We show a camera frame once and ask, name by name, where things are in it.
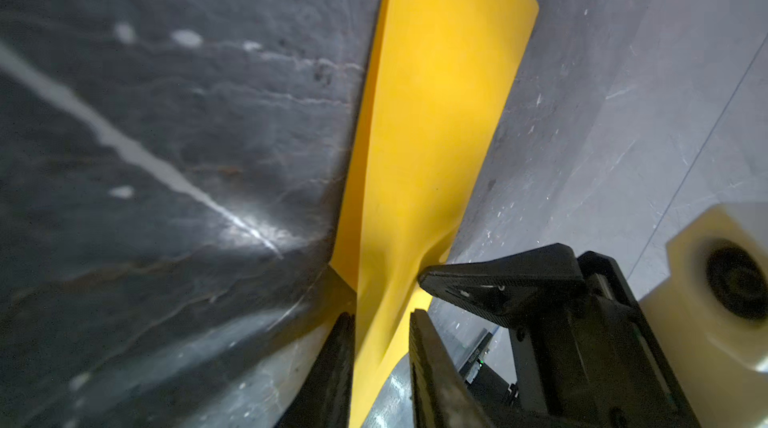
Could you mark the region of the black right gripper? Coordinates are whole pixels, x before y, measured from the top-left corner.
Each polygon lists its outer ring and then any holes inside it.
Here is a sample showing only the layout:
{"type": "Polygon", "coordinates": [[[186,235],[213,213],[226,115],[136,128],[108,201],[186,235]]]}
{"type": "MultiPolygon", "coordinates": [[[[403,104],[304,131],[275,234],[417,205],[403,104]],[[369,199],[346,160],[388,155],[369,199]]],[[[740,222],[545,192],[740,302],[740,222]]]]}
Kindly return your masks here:
{"type": "Polygon", "coordinates": [[[698,426],[614,259],[592,251],[577,259],[556,243],[485,262],[431,266],[418,283],[438,299],[513,328],[514,405],[544,424],[698,426]]]}

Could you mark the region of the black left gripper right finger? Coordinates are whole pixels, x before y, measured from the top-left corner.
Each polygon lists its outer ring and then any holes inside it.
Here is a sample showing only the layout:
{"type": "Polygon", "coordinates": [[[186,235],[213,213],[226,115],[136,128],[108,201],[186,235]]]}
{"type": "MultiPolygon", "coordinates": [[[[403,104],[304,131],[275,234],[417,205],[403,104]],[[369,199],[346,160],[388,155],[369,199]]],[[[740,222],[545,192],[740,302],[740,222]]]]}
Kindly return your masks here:
{"type": "Polygon", "coordinates": [[[469,393],[428,313],[410,314],[409,361],[415,427],[493,427],[469,393]]]}

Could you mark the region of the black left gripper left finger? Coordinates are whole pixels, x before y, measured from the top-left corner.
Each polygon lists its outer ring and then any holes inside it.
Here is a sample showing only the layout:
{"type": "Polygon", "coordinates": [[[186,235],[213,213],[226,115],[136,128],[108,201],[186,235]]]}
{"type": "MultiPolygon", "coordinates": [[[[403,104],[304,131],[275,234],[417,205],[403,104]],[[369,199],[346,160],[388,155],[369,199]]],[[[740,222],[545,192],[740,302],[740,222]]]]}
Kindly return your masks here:
{"type": "Polygon", "coordinates": [[[355,356],[355,317],[342,313],[304,384],[276,427],[347,428],[355,356]]]}

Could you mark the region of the yellow square paper sheet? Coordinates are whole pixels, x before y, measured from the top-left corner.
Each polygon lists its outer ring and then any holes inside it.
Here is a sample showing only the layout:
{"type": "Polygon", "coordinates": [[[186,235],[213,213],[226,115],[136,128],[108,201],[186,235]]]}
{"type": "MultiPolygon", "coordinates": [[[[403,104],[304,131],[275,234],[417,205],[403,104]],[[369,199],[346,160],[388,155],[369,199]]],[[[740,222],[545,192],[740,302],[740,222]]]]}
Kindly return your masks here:
{"type": "Polygon", "coordinates": [[[536,0],[381,0],[330,260],[355,291],[349,423],[408,350],[522,62],[536,0]]]}

